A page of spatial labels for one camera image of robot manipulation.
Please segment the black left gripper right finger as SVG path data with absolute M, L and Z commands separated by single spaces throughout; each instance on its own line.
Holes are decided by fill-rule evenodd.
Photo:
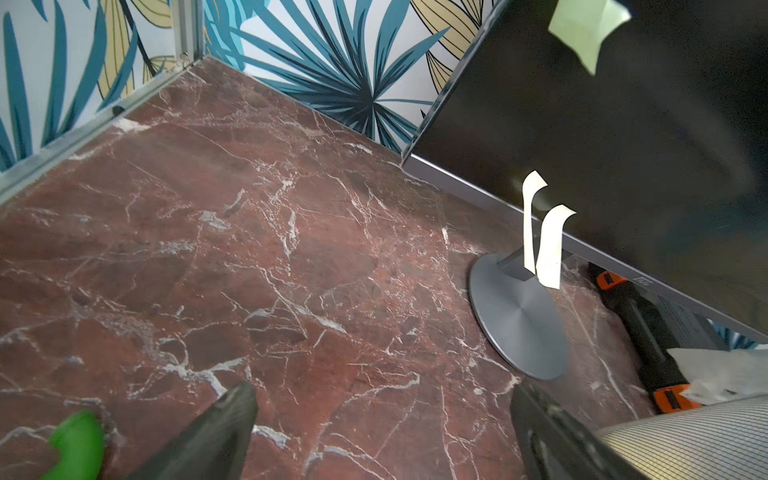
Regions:
M 529 479 L 644 479 L 534 384 L 518 384 L 510 416 Z

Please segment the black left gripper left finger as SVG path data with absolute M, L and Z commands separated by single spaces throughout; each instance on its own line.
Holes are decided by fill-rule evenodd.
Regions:
M 257 413 L 255 388 L 242 381 L 129 477 L 238 479 L 242 475 Z

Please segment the edge sticky note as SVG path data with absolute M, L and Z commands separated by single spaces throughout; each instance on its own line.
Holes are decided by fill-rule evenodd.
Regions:
M 575 214 L 574 210 L 560 204 L 553 207 L 542 221 L 536 274 L 544 287 L 560 288 L 563 228 L 566 221 Z
M 630 11 L 615 0 L 560 0 L 548 31 L 570 48 L 585 70 L 595 76 L 602 43 L 631 19 Z
M 533 275 L 536 275 L 536 260 L 533 233 L 532 202 L 536 193 L 547 186 L 541 175 L 533 170 L 522 184 L 523 196 L 523 265 Z

